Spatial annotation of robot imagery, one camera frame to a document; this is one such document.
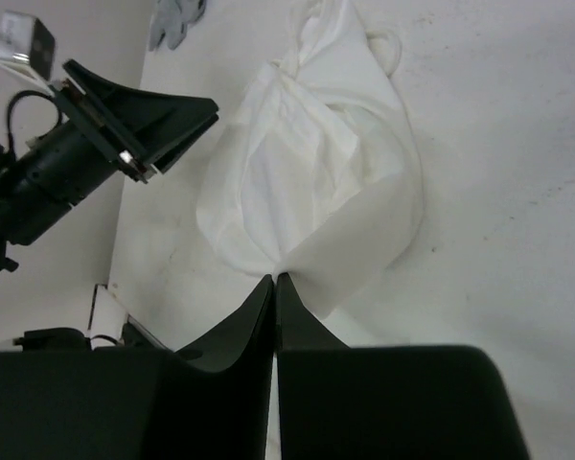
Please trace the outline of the white tank top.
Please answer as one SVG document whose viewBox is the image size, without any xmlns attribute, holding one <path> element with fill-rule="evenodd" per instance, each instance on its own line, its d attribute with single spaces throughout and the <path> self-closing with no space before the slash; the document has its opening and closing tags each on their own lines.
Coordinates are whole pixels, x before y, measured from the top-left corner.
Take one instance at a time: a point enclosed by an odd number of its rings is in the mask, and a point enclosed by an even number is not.
<svg viewBox="0 0 575 460">
<path fill-rule="evenodd" d="M 306 1 L 222 132 L 196 220 L 250 276 L 288 274 L 326 316 L 393 263 L 424 208 L 420 154 L 391 82 L 401 43 L 350 1 Z"/>
</svg>

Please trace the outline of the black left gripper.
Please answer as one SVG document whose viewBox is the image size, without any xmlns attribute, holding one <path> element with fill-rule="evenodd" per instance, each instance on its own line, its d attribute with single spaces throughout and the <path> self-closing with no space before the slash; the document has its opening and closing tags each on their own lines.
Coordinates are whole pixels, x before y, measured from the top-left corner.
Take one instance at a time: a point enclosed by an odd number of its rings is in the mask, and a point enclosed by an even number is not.
<svg viewBox="0 0 575 460">
<path fill-rule="evenodd" d="M 31 244 L 120 171 L 147 183 L 166 173 L 219 120 L 211 99 L 154 93 L 102 78 L 77 61 L 71 81 L 50 96 L 22 90 L 6 109 L 7 165 L 0 172 L 0 241 Z M 23 156 L 14 154 L 12 113 L 28 97 L 49 101 L 57 123 Z M 123 128 L 147 149 L 135 156 L 116 137 Z"/>
</svg>

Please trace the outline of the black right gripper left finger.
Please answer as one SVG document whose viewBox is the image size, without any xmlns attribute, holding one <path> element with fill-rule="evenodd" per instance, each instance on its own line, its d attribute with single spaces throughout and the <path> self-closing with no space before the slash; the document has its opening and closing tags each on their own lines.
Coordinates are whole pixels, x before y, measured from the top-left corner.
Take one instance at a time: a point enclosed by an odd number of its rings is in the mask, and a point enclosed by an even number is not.
<svg viewBox="0 0 575 460">
<path fill-rule="evenodd" d="M 179 351 L 0 353 L 0 459 L 262 459 L 273 282 Z"/>
</svg>

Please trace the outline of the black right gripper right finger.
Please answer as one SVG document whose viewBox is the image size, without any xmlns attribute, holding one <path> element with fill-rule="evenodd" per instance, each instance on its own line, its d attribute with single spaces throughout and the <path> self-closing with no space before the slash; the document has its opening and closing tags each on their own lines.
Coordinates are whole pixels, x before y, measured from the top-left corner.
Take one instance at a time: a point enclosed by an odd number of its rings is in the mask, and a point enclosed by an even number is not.
<svg viewBox="0 0 575 460">
<path fill-rule="evenodd" d="M 352 348 L 276 284 L 286 459 L 526 459 L 502 376 L 465 345 Z"/>
</svg>

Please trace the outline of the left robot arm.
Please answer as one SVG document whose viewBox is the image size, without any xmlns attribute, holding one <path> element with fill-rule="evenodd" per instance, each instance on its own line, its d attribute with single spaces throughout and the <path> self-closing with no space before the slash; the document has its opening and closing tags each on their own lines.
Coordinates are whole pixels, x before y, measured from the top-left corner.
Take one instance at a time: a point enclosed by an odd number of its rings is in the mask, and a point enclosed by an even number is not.
<svg viewBox="0 0 575 460">
<path fill-rule="evenodd" d="M 166 173 L 219 119 L 211 99 L 133 89 L 73 59 L 45 95 L 57 122 L 22 156 L 13 134 L 0 145 L 0 273 L 18 263 L 9 245 L 30 245 L 116 173 L 147 182 Z"/>
</svg>

